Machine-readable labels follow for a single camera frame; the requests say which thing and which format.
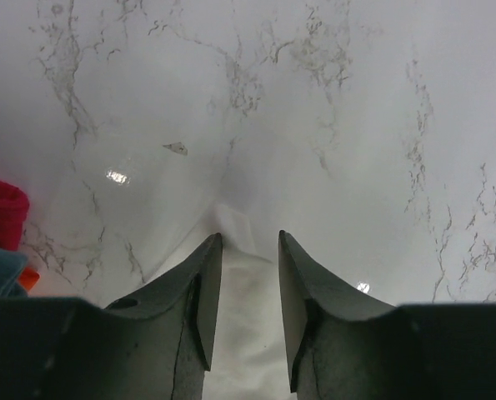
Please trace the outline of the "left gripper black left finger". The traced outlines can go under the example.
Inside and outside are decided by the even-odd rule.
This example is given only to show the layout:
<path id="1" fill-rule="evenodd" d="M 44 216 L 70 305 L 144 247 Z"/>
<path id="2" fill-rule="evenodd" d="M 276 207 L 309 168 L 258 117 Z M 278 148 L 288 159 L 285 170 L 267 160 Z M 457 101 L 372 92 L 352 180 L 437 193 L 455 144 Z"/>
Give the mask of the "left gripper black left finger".
<path id="1" fill-rule="evenodd" d="M 0 399 L 199 399 L 213 357 L 223 239 L 100 308 L 0 298 Z"/>

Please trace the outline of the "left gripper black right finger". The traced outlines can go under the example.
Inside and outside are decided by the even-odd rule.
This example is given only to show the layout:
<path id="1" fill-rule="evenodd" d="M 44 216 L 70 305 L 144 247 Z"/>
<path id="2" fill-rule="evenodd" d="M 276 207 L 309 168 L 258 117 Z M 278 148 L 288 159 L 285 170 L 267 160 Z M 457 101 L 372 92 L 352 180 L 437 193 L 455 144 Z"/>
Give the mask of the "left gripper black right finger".
<path id="1" fill-rule="evenodd" d="M 496 399 L 496 303 L 392 306 L 278 235 L 283 329 L 300 399 Z"/>

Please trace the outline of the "white t shirt robot print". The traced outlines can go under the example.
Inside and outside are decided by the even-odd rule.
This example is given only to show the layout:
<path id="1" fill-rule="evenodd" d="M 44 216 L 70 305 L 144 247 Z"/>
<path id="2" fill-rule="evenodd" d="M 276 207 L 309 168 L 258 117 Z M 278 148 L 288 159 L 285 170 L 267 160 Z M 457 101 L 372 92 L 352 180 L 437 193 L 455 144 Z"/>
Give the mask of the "white t shirt robot print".
<path id="1" fill-rule="evenodd" d="M 169 254 L 160 272 L 181 262 L 205 237 L 221 233 L 223 264 L 213 363 L 205 399 L 292 399 L 276 264 L 261 257 L 250 217 L 224 203 L 207 209 L 154 210 Z"/>

